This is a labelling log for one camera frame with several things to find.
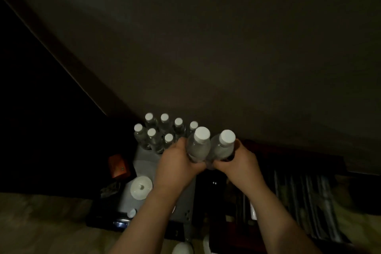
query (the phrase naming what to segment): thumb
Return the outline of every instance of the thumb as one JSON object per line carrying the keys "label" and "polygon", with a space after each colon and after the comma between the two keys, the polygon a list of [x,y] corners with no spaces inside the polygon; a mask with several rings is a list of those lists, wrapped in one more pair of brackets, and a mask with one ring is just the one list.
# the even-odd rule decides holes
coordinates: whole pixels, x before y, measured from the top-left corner
{"label": "thumb", "polygon": [[196,172],[196,174],[199,174],[207,168],[207,164],[205,162],[195,163],[195,164],[192,163],[192,168]]}
{"label": "thumb", "polygon": [[227,169],[229,168],[229,164],[231,162],[222,162],[218,160],[213,161],[213,166],[217,169],[220,170],[221,172],[226,174]]}

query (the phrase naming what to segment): person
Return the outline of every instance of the person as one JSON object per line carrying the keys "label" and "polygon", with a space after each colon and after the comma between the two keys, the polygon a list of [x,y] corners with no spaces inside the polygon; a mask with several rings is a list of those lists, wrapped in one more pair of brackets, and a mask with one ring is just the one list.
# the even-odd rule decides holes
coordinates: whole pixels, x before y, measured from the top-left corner
{"label": "person", "polygon": [[[180,138],[164,151],[152,191],[109,254],[160,253],[165,228],[177,199],[192,179],[206,168],[205,163],[190,162],[185,143],[186,139]],[[232,161],[214,161],[213,164],[250,199],[269,254],[321,253],[267,187],[255,155],[239,140],[236,140]]]}

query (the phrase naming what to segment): wall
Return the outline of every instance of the wall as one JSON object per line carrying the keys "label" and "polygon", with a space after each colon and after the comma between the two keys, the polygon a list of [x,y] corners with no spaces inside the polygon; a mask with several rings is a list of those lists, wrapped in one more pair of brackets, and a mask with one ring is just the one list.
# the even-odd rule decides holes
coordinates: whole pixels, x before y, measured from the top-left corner
{"label": "wall", "polygon": [[380,0],[25,1],[140,117],[381,172]]}

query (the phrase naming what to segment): white lid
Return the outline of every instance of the white lid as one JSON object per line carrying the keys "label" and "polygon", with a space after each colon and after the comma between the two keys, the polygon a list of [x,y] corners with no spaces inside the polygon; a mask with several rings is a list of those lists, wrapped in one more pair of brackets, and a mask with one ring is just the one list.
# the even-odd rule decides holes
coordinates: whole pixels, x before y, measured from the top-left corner
{"label": "white lid", "polygon": [[152,113],[147,113],[145,114],[145,120],[147,122],[149,122],[150,120],[152,120],[154,118],[154,115]]}
{"label": "white lid", "polygon": [[223,130],[219,136],[219,142],[225,146],[234,143],[236,135],[231,130]]}
{"label": "white lid", "polygon": [[154,128],[151,128],[148,130],[147,134],[148,136],[153,137],[154,135],[156,135],[156,130]]}
{"label": "white lid", "polygon": [[143,130],[143,126],[142,126],[142,124],[136,124],[135,126],[134,126],[134,131],[136,131],[136,132],[141,132]]}
{"label": "white lid", "polygon": [[194,132],[194,139],[198,143],[205,143],[210,138],[210,131],[206,127],[198,127]]}
{"label": "white lid", "polygon": [[177,119],[174,120],[174,125],[176,127],[179,127],[183,124],[183,119],[181,117],[178,117]]}
{"label": "white lid", "polygon": [[153,187],[152,181],[149,177],[140,176],[134,179],[131,184],[131,196],[136,200],[144,200],[151,192]]}
{"label": "white lid", "polygon": [[191,122],[191,123],[189,124],[189,128],[190,128],[192,131],[194,131],[195,129],[198,128],[198,122],[196,122],[196,121]]}
{"label": "white lid", "polygon": [[134,218],[136,215],[136,209],[131,209],[128,213],[127,213],[127,217],[128,218]]}
{"label": "white lid", "polygon": [[162,122],[166,122],[169,120],[169,115],[168,114],[162,114],[162,116],[160,117]]}
{"label": "white lid", "polygon": [[173,135],[172,134],[166,134],[164,139],[167,143],[170,143],[171,141],[173,141]]}

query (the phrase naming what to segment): clear plastic bottle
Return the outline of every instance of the clear plastic bottle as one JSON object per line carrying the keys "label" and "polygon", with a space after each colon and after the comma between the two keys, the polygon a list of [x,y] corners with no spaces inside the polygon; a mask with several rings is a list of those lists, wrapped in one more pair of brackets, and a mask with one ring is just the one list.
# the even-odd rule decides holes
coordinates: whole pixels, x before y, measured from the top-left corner
{"label": "clear plastic bottle", "polygon": [[152,113],[147,113],[145,114],[145,126],[147,127],[147,129],[155,129],[155,130],[158,130],[158,127],[157,127],[157,119],[154,117],[154,115]]}
{"label": "clear plastic bottle", "polygon": [[206,159],[210,151],[210,131],[206,127],[198,127],[187,140],[186,151],[189,159],[194,163]]}
{"label": "clear plastic bottle", "polygon": [[172,134],[166,134],[164,137],[164,147],[168,149],[174,143],[174,138]]}
{"label": "clear plastic bottle", "polygon": [[185,136],[185,125],[183,123],[183,119],[181,117],[178,117],[177,119],[174,120],[174,137],[176,141]]}
{"label": "clear plastic bottle", "polygon": [[139,145],[145,150],[150,150],[151,146],[149,144],[147,129],[143,127],[141,124],[136,124],[134,126],[134,130],[134,136]]}
{"label": "clear plastic bottle", "polygon": [[162,154],[164,152],[164,143],[162,135],[153,128],[149,129],[147,133],[149,136],[149,143],[151,145],[152,151],[154,151],[158,155]]}
{"label": "clear plastic bottle", "polygon": [[162,132],[163,136],[166,134],[173,134],[172,123],[169,121],[168,114],[162,114],[159,121],[159,130]]}
{"label": "clear plastic bottle", "polygon": [[189,137],[191,134],[194,133],[194,131],[198,128],[198,122],[193,121],[189,124],[189,127],[187,127],[187,137]]}
{"label": "clear plastic bottle", "polygon": [[206,159],[209,170],[214,170],[214,160],[225,160],[233,153],[235,140],[236,135],[231,130],[224,130],[210,140],[210,152]]}

